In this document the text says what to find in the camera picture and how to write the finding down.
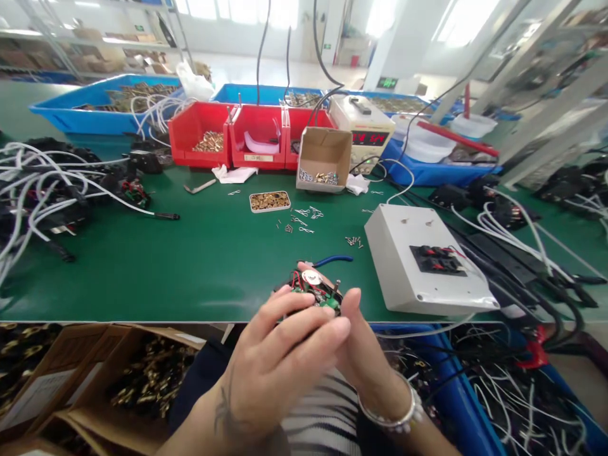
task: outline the exit sign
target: exit sign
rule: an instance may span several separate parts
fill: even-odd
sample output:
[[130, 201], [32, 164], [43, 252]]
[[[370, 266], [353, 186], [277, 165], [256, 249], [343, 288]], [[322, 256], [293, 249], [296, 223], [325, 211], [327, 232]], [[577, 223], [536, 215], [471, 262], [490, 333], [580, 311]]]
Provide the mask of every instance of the exit sign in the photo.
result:
[[378, 89], [394, 89], [395, 86], [397, 85], [397, 81], [398, 81], [398, 79], [395, 79], [395, 78], [381, 77], [380, 80], [378, 81], [377, 88]]

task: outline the red plastic bin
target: red plastic bin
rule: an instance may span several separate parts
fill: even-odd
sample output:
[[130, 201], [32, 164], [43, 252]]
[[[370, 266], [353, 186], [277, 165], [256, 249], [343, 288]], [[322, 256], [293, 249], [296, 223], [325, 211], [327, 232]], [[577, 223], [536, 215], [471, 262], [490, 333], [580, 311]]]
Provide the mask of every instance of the red plastic bin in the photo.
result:
[[[175, 164], [193, 168], [215, 168], [226, 165], [230, 168], [231, 138], [228, 126], [230, 117], [234, 118], [236, 111], [237, 108], [233, 104], [197, 101], [171, 119], [169, 138]], [[214, 153], [193, 150], [208, 131], [224, 133], [223, 151]]]
[[[238, 109], [230, 124], [232, 162], [235, 167], [255, 167], [259, 169], [285, 169], [285, 127], [284, 108], [281, 106], [257, 106], [243, 104]], [[264, 154], [249, 150], [245, 144], [245, 132], [249, 132], [254, 141], [269, 143], [271, 139], [279, 140], [279, 153]]]
[[[285, 147], [285, 169], [297, 170], [298, 169], [298, 154], [291, 150], [291, 141], [299, 140], [302, 137], [304, 129], [308, 125], [308, 119], [312, 109], [306, 108], [287, 108], [286, 110], [286, 128], [285, 134], [283, 135], [284, 147]], [[337, 129], [334, 122], [331, 120], [327, 111], [320, 110], [319, 116], [317, 117], [317, 125], [315, 125], [315, 119], [313, 118], [310, 122], [313, 127], [325, 127]]]

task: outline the tattoo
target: tattoo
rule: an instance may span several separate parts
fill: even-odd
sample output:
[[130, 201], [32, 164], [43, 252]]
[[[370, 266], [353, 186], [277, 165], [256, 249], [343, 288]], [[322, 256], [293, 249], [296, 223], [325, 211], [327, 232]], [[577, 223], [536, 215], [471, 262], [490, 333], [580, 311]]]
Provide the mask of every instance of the tattoo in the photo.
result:
[[226, 437], [230, 439], [243, 437], [247, 433], [246, 428], [248, 427], [248, 423], [235, 417], [230, 408], [232, 394], [232, 371], [230, 371], [228, 375], [227, 390], [223, 386], [221, 388], [221, 392], [222, 397], [220, 399], [220, 403], [217, 405], [217, 407], [215, 407], [215, 422], [213, 425], [215, 434], [218, 433], [219, 425], [222, 423]]

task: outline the white plastic bag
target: white plastic bag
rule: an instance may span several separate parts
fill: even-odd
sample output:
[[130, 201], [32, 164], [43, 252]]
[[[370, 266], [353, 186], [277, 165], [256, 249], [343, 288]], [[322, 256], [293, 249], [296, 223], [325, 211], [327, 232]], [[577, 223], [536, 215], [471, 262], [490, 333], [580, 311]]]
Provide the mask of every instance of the white plastic bag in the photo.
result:
[[186, 97], [196, 98], [198, 101], [209, 101], [213, 95], [213, 86], [204, 76], [195, 75], [187, 62], [180, 62], [175, 67]]

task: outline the silver bracelet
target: silver bracelet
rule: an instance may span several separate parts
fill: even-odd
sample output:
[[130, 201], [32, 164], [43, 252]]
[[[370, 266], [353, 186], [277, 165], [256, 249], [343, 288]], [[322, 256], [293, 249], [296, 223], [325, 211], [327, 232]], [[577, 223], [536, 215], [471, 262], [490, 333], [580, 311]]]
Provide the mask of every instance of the silver bracelet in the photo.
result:
[[403, 379], [403, 382], [410, 388], [410, 395], [412, 396], [412, 404], [410, 406], [410, 410], [408, 410], [405, 416], [400, 420], [391, 422], [381, 416], [373, 414], [365, 408], [365, 405], [363, 405], [363, 403], [361, 402], [361, 396], [359, 396], [358, 392], [357, 398], [359, 400], [359, 405], [361, 406], [361, 411], [368, 418], [368, 420], [373, 422], [375, 425], [388, 432], [395, 432], [398, 434], [409, 434], [409, 432], [412, 430], [413, 422], [422, 422], [422, 418], [424, 417], [422, 400], [420, 399], [420, 396], [418, 395], [416, 390], [407, 381], [407, 379], [399, 372], [395, 371], [395, 373], [399, 375]]

